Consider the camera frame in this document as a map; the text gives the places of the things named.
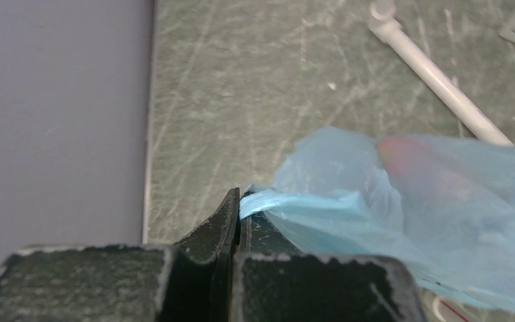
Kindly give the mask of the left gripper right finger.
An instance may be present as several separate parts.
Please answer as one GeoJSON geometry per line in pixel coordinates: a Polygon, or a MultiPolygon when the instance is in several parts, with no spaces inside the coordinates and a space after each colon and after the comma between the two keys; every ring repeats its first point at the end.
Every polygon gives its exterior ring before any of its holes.
{"type": "Polygon", "coordinates": [[[299,252],[263,214],[239,221],[231,321],[425,321],[414,280],[387,256],[299,252]]]}

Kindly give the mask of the blue plastic bag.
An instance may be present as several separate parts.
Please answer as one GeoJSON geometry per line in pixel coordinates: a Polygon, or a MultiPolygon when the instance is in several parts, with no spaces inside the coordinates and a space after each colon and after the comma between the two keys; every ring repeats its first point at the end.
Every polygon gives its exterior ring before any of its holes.
{"type": "Polygon", "coordinates": [[[239,216],[257,213],[303,252],[391,256],[436,294],[515,313],[515,146],[324,127],[247,188],[239,216]]]}

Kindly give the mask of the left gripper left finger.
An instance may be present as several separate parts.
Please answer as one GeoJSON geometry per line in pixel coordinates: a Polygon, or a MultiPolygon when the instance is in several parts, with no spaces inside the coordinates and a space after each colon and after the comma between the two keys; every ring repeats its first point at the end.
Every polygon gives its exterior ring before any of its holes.
{"type": "Polygon", "coordinates": [[[227,321],[239,202],[170,245],[22,248],[0,265],[0,321],[227,321]]]}

